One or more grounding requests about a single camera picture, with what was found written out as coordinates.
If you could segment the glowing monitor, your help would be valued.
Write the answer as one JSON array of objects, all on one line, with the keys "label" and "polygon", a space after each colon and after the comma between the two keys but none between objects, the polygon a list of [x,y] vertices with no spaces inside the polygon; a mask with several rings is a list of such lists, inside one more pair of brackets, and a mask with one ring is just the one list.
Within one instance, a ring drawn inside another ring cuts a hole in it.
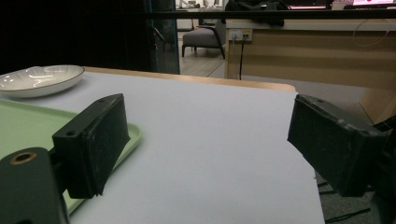
[{"label": "glowing monitor", "polygon": [[396,5],[396,0],[353,0],[354,7],[387,7]]}]

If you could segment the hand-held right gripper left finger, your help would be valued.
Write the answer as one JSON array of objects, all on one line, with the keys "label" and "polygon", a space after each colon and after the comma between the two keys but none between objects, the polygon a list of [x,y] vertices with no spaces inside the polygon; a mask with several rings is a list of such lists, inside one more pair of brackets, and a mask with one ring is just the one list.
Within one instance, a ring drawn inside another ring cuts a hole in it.
[{"label": "hand-held right gripper left finger", "polygon": [[130,141],[124,96],[101,98],[52,136],[51,159],[61,170],[61,189],[74,199],[103,193],[121,152]]}]

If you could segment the black curtain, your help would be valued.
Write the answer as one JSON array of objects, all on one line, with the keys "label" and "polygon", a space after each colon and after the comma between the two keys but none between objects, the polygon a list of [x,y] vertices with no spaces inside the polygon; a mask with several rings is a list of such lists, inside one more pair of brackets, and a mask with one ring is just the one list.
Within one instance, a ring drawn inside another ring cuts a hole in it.
[{"label": "black curtain", "polygon": [[178,74],[174,0],[0,0],[0,75],[75,64]]}]

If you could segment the white ceramic plate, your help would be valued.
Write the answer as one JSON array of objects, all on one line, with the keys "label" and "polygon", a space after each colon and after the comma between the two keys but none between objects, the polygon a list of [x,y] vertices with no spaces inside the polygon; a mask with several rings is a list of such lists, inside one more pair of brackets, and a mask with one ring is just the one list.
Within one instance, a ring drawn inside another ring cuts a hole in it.
[{"label": "white ceramic plate", "polygon": [[0,93],[14,98],[35,98],[78,84],[85,69],[79,65],[34,66],[0,76]]}]

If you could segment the wooden reception desk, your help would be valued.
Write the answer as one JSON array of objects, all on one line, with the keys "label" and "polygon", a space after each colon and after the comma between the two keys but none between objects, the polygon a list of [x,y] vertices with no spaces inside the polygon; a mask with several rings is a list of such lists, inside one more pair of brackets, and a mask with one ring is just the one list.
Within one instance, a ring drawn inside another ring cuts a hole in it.
[{"label": "wooden reception desk", "polygon": [[[230,29],[251,29],[252,40],[230,40]],[[230,20],[224,76],[240,74],[363,87],[368,117],[386,119],[396,115],[396,19]]]}]

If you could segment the dark cloth bundle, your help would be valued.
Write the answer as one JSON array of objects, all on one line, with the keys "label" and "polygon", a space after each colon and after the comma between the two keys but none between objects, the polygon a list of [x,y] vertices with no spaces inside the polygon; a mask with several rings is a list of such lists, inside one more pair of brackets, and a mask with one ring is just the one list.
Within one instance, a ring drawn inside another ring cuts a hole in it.
[{"label": "dark cloth bundle", "polygon": [[[290,7],[283,0],[229,0],[225,11],[278,11],[289,10]],[[284,26],[284,19],[265,20],[252,19],[257,23],[266,23],[272,26]]]}]

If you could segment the light green plastic tray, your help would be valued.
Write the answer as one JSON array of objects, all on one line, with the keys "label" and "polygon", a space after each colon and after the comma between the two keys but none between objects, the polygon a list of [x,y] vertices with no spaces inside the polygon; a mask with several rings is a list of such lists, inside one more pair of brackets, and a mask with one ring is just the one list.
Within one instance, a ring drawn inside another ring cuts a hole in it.
[{"label": "light green plastic tray", "polygon": [[52,135],[77,114],[0,99],[0,160],[28,148],[52,149]]}]

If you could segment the white wall socket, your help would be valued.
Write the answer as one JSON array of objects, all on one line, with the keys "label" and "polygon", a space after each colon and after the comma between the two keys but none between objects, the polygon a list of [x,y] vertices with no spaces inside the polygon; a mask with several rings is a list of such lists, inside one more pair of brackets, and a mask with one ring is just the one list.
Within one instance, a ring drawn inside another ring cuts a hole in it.
[{"label": "white wall socket", "polygon": [[253,32],[251,29],[230,29],[229,39],[232,41],[251,41],[252,34]]}]

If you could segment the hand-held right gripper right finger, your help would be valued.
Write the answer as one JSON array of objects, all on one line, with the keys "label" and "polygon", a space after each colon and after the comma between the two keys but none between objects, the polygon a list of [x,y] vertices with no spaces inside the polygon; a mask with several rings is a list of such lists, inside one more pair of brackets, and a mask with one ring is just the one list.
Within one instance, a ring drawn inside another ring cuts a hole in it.
[{"label": "hand-held right gripper right finger", "polygon": [[343,197],[360,197],[387,137],[373,126],[319,98],[294,100],[288,141]]}]

